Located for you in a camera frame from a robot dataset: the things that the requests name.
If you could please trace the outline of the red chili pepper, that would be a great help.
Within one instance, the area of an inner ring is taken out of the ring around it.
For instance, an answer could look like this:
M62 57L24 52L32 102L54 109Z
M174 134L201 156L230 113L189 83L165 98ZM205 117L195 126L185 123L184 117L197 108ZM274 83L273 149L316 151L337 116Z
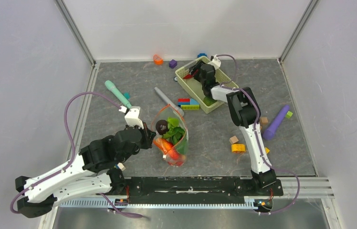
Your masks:
M193 78L196 74L198 73L198 70L195 70L189 74L187 74L186 76L183 77L184 80L187 80L187 79L191 79Z

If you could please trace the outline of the red orange pepper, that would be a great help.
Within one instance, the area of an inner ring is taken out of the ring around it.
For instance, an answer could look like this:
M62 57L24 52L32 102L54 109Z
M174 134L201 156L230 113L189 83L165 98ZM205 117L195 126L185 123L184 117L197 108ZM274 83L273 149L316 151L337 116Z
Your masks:
M174 146L172 143L162 137L156 138L153 140L153 143L164 155L168 154L169 150Z

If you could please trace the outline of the dark purple plum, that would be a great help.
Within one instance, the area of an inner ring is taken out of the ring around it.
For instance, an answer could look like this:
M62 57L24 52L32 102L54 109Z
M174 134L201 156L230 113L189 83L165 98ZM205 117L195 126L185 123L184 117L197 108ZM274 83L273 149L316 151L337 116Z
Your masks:
M160 135L169 131L168 122L166 120L158 120L156 123L156 130Z

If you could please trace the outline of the light green starfruit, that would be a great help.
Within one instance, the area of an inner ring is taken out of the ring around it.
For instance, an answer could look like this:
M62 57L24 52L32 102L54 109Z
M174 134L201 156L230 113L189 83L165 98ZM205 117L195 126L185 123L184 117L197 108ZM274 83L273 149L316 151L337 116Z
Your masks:
M169 129L180 126L180 120L177 119L177 118L173 118L173 117L169 117L167 119L167 123L168 123L168 128Z

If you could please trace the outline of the clear zip bag orange zipper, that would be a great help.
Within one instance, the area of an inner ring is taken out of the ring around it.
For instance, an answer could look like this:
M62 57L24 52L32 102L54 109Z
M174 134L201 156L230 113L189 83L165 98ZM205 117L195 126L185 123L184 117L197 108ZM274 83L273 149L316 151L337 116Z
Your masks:
M151 130L156 132L153 144L163 160L173 167L182 166L188 157L189 131L178 110L166 105L153 119Z

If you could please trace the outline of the red strawberry bunch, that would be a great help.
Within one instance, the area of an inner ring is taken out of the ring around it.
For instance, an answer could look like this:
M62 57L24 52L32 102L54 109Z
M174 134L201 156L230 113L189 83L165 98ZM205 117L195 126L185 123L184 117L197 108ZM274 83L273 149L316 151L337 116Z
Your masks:
M169 165L176 167L182 166L187 159L186 155L178 153L175 149L169 150L163 158Z

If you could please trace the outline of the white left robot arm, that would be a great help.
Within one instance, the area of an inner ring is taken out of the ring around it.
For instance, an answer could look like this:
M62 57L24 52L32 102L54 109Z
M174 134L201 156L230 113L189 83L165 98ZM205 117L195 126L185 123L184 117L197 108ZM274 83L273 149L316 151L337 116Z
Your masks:
M117 164L141 149L150 149L155 136L156 132L147 126L126 126L115 135L92 141L73 160L46 174L16 178L18 195L10 205L11 211L36 218L73 198L123 193L127 184Z

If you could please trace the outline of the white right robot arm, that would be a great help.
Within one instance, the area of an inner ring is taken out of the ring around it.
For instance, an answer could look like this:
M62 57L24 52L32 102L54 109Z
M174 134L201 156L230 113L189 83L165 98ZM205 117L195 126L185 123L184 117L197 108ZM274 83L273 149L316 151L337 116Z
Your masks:
M249 87L227 87L218 83L215 77L217 68L212 62L197 61L190 66L189 74L201 83L202 92L207 98L226 102L231 120L239 127L251 160L252 189L263 195L271 189L277 178L264 148L261 135L261 111Z

